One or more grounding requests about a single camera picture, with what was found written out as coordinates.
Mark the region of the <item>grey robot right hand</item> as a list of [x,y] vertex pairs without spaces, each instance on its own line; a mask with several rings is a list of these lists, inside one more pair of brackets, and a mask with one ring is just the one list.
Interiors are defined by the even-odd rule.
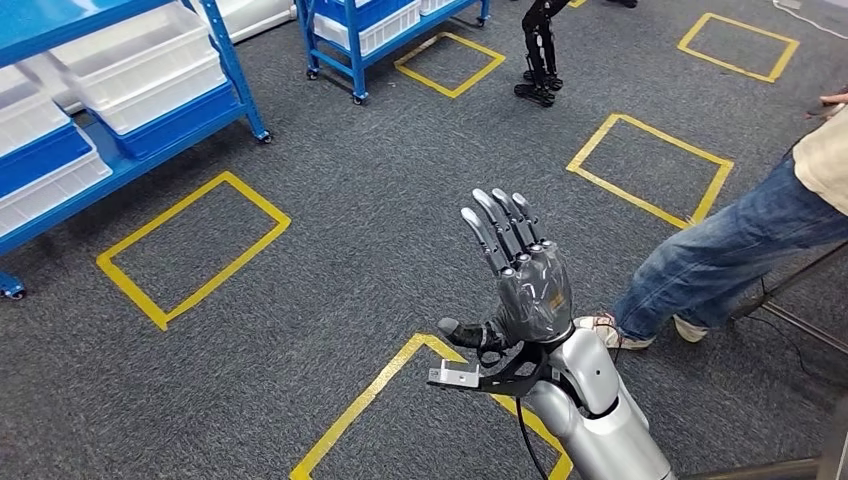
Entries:
[[494,274],[500,303],[483,322],[444,317],[437,322],[439,332],[455,346],[480,352],[548,343],[570,332],[573,295],[566,260],[528,200],[499,188],[476,188],[472,197],[485,217],[469,207],[461,216]]

